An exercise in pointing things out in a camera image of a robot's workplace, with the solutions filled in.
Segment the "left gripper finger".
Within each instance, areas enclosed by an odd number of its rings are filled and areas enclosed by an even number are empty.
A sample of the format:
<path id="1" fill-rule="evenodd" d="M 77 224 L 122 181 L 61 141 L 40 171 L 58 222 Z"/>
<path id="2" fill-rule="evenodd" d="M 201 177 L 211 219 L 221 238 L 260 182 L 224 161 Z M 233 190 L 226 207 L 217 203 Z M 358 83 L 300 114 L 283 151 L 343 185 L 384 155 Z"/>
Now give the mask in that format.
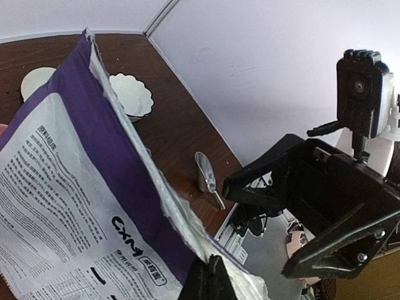
<path id="1" fill-rule="evenodd" d="M 196 258 L 189 270 L 179 300 L 236 300 L 231 280 L 221 256 L 208 262 Z"/>

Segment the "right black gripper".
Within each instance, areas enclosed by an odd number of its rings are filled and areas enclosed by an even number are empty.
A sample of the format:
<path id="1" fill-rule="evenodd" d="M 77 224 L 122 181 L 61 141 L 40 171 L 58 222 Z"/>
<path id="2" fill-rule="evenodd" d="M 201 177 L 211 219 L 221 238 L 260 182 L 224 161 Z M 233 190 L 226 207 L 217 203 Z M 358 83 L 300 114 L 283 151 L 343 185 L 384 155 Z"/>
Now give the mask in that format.
<path id="1" fill-rule="evenodd" d="M 325 142 L 295 134 L 228 176 L 222 195 L 261 213 L 288 209 L 315 235 L 284 265 L 288 279 L 354 279 L 399 225 L 398 187 Z"/>

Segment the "metal food scoop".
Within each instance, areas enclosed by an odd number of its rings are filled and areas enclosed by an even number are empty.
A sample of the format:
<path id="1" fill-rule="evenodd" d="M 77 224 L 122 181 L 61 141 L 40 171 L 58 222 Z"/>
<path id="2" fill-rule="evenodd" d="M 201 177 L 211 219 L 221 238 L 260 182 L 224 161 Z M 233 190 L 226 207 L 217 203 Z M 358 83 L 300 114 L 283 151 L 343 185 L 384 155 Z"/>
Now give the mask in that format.
<path id="1" fill-rule="evenodd" d="M 200 151 L 194 154 L 194 160 L 196 163 L 198 188 L 204 193 L 212 194 L 216 198 L 220 210 L 225 210 L 226 205 L 218 194 L 216 177 L 210 160 Z"/>

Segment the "purple pet food bag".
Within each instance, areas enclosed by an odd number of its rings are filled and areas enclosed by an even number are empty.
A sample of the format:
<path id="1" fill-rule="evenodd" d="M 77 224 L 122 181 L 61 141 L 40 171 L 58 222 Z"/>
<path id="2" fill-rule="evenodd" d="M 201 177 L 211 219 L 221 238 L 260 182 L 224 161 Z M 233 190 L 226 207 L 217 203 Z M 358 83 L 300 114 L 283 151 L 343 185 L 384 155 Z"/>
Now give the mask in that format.
<path id="1" fill-rule="evenodd" d="M 1 136 L 4 281 L 17 299 L 179 299 L 211 255 L 237 299 L 268 298 L 156 167 L 84 30 Z"/>

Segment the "white scalloped bowl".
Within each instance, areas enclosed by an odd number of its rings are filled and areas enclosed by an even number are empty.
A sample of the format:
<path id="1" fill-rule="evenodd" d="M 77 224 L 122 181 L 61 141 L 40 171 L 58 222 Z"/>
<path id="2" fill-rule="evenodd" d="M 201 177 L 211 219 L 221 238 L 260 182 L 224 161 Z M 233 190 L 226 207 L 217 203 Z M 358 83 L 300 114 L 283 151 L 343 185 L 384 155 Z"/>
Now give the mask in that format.
<path id="1" fill-rule="evenodd" d="M 110 75 L 109 82 L 131 122 L 135 123 L 152 113 L 153 95 L 142 81 L 131 74 L 118 73 Z"/>

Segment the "dark blue ceramic bowl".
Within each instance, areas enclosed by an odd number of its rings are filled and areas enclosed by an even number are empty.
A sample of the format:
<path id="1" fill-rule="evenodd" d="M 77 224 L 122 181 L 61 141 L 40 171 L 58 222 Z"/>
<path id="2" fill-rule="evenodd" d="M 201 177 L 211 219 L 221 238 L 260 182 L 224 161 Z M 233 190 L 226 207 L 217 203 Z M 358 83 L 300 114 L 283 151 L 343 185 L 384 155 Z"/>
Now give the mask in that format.
<path id="1" fill-rule="evenodd" d="M 39 67 L 25 75 L 20 88 L 22 103 L 25 103 L 38 88 L 46 84 L 55 70 L 54 67 Z"/>

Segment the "front aluminium rail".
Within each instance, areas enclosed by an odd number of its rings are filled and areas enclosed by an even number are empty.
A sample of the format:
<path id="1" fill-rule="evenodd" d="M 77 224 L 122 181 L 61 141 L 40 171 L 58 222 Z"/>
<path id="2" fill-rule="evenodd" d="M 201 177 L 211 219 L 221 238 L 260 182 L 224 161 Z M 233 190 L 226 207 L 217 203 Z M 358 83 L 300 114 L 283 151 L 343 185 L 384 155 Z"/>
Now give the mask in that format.
<path id="1" fill-rule="evenodd" d="M 246 269 L 272 269 L 288 258 L 286 224 L 283 214 L 249 219 L 245 209 L 235 204 L 215 238 Z"/>

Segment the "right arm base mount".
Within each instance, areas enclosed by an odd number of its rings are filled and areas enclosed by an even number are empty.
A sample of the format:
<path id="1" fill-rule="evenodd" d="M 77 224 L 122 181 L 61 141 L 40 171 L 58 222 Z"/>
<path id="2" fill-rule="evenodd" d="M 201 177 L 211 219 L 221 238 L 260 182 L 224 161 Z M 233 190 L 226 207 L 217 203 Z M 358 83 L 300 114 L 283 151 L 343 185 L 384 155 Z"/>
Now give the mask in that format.
<path id="1" fill-rule="evenodd" d="M 260 237 L 266 230 L 267 216 L 259 206 L 239 204 L 232 215 L 232 224 L 236 232 L 243 238 L 247 231 Z"/>

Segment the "right aluminium frame post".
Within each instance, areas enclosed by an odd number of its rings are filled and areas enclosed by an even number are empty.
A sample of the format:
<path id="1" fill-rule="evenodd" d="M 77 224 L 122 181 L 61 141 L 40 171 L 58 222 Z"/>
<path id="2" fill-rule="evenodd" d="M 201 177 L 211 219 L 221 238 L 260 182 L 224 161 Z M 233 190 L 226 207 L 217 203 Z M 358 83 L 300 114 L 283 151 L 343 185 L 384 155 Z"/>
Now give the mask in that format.
<path id="1" fill-rule="evenodd" d="M 179 2 L 180 0 L 168 0 L 144 28 L 143 35 L 150 37 Z"/>

